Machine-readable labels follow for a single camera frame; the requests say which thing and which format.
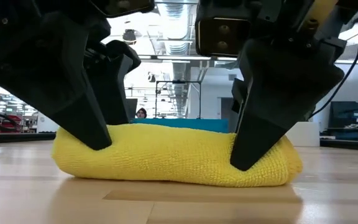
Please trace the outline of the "black aluminium table frame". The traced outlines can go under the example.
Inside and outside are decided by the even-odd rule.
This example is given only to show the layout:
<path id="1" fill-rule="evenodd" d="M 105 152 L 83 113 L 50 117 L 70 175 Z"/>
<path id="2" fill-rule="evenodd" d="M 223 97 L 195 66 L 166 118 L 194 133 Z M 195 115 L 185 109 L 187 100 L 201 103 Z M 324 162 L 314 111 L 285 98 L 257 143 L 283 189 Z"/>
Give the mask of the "black aluminium table frame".
<path id="1" fill-rule="evenodd" d="M 26 142 L 26 141 L 48 141 L 55 138 L 55 133 L 2 133 L 0 134 L 0 143 L 7 142 Z M 341 149 L 353 149 L 358 150 L 358 141 L 346 141 L 346 140 L 332 140 L 322 139 L 320 140 L 320 146 L 332 147 Z"/>

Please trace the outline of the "red background equipment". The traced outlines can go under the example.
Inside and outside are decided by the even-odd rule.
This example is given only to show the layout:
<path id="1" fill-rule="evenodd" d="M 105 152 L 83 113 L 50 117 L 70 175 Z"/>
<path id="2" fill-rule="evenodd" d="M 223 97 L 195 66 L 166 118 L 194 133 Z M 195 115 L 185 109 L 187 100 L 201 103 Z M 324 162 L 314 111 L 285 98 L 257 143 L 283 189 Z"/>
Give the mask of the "red background equipment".
<path id="1" fill-rule="evenodd" d="M 0 117 L 0 126 L 4 127 L 4 128 L 8 128 L 8 129 L 12 129 L 12 131 L 1 131 L 0 133 L 19 133 L 22 131 L 22 125 L 21 125 L 21 121 L 22 119 L 16 115 L 8 115 L 8 118 L 10 118 L 11 120 L 16 122 L 16 125 L 14 126 L 12 122 L 10 122 L 8 119 L 6 118 L 2 118 Z"/>

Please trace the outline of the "blue plastic basket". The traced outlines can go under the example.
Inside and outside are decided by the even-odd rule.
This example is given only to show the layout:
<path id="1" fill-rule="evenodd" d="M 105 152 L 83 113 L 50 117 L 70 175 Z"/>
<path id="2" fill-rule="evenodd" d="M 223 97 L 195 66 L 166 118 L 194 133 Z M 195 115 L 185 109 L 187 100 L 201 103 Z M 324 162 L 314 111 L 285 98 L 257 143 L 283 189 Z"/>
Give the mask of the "blue plastic basket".
<path id="1" fill-rule="evenodd" d="M 228 133 L 228 120 L 226 119 L 133 119 L 131 123 L 154 124 L 161 126 L 169 126 L 174 128 L 191 128 L 205 131 L 213 131 L 217 133 Z"/>

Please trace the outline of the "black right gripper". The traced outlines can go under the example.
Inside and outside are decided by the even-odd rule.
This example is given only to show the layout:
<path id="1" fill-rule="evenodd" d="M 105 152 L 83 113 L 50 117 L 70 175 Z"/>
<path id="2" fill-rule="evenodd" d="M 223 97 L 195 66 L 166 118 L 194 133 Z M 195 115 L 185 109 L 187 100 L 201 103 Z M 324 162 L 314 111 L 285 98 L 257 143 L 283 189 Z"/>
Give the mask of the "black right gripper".
<path id="1" fill-rule="evenodd" d="M 250 39 L 239 56 L 247 96 L 230 163 L 246 171 L 344 77 L 334 65 L 358 0 L 249 0 Z"/>

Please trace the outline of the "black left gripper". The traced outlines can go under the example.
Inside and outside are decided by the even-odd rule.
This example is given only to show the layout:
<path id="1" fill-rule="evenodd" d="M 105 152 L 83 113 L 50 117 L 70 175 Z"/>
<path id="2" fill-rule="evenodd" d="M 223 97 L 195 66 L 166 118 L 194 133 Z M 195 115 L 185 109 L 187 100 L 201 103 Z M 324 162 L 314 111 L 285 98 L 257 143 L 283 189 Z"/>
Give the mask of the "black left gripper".
<path id="1" fill-rule="evenodd" d="M 83 67 L 109 55 L 108 0 L 0 0 L 0 86 L 94 150 L 112 144 Z"/>

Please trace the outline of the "white round column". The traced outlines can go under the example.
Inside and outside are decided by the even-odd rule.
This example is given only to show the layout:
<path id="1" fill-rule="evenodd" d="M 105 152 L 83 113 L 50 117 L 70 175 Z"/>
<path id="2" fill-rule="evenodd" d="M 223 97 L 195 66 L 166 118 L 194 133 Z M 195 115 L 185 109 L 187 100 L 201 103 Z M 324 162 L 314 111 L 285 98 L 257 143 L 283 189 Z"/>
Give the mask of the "white round column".
<path id="1" fill-rule="evenodd" d="M 59 125 L 52 121 L 50 118 L 38 112 L 37 117 L 37 133 L 53 132 L 55 133 Z"/>

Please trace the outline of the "black equipment rack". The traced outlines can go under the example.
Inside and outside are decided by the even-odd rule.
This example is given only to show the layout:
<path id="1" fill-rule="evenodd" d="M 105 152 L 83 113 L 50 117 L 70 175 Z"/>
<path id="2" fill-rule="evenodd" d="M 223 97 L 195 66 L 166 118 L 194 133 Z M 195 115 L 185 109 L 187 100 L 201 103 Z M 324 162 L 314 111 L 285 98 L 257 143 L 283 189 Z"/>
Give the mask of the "black equipment rack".
<path id="1" fill-rule="evenodd" d="M 320 136 L 358 141 L 358 101 L 330 102 L 328 127 L 320 132 Z"/>

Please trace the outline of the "yellow microfiber towel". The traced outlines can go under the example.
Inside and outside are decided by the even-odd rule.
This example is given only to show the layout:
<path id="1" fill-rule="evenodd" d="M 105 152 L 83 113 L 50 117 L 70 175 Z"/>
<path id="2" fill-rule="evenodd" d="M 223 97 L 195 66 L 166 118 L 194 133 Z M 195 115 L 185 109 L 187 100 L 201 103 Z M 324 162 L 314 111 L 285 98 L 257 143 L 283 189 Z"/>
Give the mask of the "yellow microfiber towel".
<path id="1" fill-rule="evenodd" d="M 75 177 L 220 187 L 289 184 L 303 170 L 298 151 L 285 136 L 249 170 L 241 171 L 230 163 L 233 133 L 142 123 L 109 125 L 108 131 L 113 144 L 94 151 L 60 128 L 52 159 Z"/>

